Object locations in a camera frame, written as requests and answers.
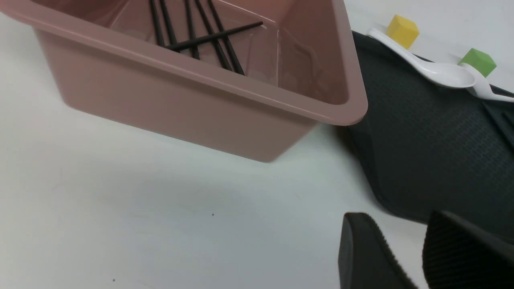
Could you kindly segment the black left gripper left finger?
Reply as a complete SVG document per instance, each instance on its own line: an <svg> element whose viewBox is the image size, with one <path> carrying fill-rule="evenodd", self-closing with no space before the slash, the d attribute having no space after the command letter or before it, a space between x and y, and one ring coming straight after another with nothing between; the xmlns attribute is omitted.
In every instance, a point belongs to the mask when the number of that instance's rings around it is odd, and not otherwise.
<svg viewBox="0 0 514 289"><path fill-rule="evenodd" d="M377 223L365 213L346 213L338 257L342 289L416 289Z"/></svg>

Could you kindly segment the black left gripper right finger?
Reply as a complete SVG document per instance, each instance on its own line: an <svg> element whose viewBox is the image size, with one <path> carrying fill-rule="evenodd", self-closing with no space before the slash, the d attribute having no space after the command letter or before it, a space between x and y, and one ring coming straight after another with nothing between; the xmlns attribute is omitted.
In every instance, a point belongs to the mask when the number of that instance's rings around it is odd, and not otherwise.
<svg viewBox="0 0 514 289"><path fill-rule="evenodd" d="M512 289L513 245L450 212L432 212L422 250L430 289Z"/></svg>

